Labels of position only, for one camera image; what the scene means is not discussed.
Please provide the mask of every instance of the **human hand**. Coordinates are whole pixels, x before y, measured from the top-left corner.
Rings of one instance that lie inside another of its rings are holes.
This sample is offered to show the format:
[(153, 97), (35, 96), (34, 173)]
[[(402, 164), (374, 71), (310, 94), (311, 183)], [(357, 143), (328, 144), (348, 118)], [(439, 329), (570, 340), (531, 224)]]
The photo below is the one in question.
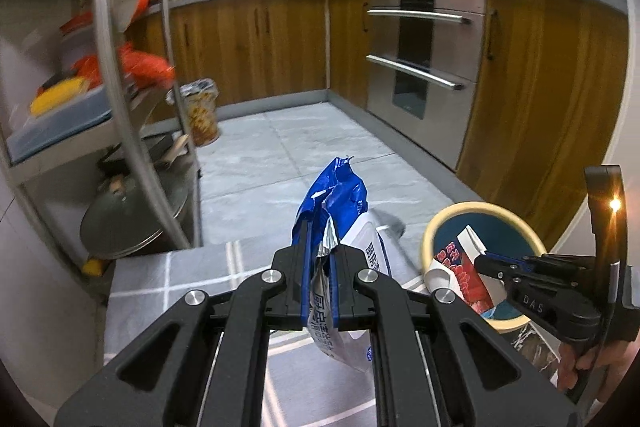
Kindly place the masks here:
[[(609, 366), (607, 376), (598, 391), (596, 397), (600, 402), (606, 402), (611, 394), (616, 390), (628, 371), (631, 363), (638, 354), (640, 347), (639, 339), (629, 343), (625, 341), (615, 341), (602, 348), (595, 367)], [(573, 347), (562, 343), (560, 345), (560, 365), (558, 367), (558, 391), (572, 389), (578, 382), (577, 370), (588, 369), (596, 356), (596, 347), (592, 347), (583, 356), (576, 360)]]

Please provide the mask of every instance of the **orange light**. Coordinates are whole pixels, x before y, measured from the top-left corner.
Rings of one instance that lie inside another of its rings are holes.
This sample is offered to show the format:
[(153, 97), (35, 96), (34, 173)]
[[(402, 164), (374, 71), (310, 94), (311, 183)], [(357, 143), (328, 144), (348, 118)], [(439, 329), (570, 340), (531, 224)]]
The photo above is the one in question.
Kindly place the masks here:
[(613, 213), (615, 214), (617, 211), (620, 210), (622, 203), (618, 198), (613, 198), (611, 201), (609, 201), (609, 206), (611, 207), (611, 210), (613, 210)]

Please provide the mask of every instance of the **oven handle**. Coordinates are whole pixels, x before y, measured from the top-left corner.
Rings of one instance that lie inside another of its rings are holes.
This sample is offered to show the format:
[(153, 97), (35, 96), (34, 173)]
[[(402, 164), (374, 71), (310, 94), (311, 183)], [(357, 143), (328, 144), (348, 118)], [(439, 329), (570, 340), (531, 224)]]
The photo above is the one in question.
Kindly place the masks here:
[(471, 19), (462, 15), (449, 13), (423, 12), (419, 10), (399, 10), (391, 8), (372, 8), (367, 11), (370, 15), (382, 15), (387, 17), (406, 17), (408, 19), (430, 19), (432, 21), (451, 22), (454, 24), (471, 24)]
[(395, 62), (394, 60), (389, 60), (388, 58), (378, 57), (377, 55), (367, 55), (367, 60), (369, 62), (373, 62), (374, 64), (378, 64), (386, 68), (391, 68), (392, 70), (400, 71), (401, 73), (410, 74), (415, 78), (426, 80), (431, 84), (444, 87), (445, 89), (449, 89), (452, 91), (459, 91), (459, 90), (465, 89), (464, 84), (456, 84), (455, 82), (449, 82), (448, 80), (445, 80), (444, 78), (440, 78), (439, 76), (435, 76), (434, 74), (427, 73), (426, 71), (419, 70), (418, 68), (412, 68), (411, 66), (401, 64), (400, 62)]

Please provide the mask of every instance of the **wooden cabinet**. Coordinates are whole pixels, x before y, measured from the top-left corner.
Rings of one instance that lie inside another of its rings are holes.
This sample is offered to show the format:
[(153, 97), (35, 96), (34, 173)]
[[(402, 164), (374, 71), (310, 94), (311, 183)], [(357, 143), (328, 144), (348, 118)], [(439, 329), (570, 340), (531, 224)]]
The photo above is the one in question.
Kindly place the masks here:
[(484, 58), (457, 176), (527, 221), (547, 248), (586, 195), (583, 167), (600, 164), (606, 152), (627, 40), (626, 16), (591, 1), (487, 0)]
[(369, 87), (370, 0), (329, 0), (331, 90), (366, 107)]
[[(218, 105), (325, 88), (324, 0), (212, 0), (173, 9), (171, 24), (178, 81), (213, 78)], [(164, 55), (158, 14), (127, 38)], [(163, 103), (154, 119), (173, 115)]]

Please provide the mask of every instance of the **oven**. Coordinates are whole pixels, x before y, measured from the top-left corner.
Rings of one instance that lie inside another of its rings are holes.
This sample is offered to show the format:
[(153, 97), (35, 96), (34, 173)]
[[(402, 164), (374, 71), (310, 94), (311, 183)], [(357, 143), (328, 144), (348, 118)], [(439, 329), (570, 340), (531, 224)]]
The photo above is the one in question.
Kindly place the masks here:
[(367, 110), (455, 170), (474, 101), (484, 0), (372, 0)]

